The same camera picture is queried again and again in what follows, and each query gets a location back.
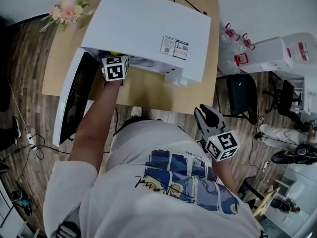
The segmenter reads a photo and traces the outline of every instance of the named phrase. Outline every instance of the wooden table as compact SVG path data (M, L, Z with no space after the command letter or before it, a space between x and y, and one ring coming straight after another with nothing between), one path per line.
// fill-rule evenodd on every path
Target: wooden table
M92 0L91 8L97 8L100 1ZM199 104L212 106L219 44L218 0L188 1L199 10L206 11L211 17L209 45L202 82L177 87L165 84L163 75L131 68L124 80L124 86L120 88L118 104L187 114L193 114L194 108ZM176 2L190 7L184 0L176 0ZM43 94L60 96L70 63L77 48L81 46L90 19L83 20L84 26L81 29L69 27L63 33L56 33L46 65ZM103 80L99 75L90 94L91 100L96 99L102 87Z

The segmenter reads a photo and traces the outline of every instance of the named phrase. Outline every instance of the flower bouquet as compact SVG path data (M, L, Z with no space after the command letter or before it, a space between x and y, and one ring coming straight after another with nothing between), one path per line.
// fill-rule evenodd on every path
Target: flower bouquet
M95 12L95 9L87 10L89 5L90 0L61 0L51 9L48 16L42 18L42 20L48 19L48 22L40 32L45 31L53 23L58 24L62 32L69 24L78 24L81 18Z

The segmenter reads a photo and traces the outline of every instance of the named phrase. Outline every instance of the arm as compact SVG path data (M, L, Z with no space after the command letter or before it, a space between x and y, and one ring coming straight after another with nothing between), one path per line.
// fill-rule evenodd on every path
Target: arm
M313 125L312 124L309 124L308 142L310 144L314 144L315 143L315 133L313 132Z
M80 122L69 161L88 162L99 172L120 84L108 83Z
M238 191L235 185L235 181L233 180L231 169L230 169L230 161L229 159L223 161L215 161L212 159L212 169L215 171L217 176L221 179L223 184L235 195L238 196Z

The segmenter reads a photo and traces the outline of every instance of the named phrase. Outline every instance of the t-shirt sleeve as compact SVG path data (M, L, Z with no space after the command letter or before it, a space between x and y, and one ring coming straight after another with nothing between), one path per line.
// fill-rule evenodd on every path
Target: t-shirt sleeve
M48 237L78 206L93 186L97 170L81 161L56 162L45 195L43 218Z

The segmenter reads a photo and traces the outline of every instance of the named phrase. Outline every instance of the white pants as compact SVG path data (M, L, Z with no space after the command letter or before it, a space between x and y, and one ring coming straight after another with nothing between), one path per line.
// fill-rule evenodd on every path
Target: white pants
M306 133L300 133L294 129L279 129L262 124L260 131L265 134L262 136L262 141L266 145L292 152L296 150L298 145L307 144L308 142L308 135Z

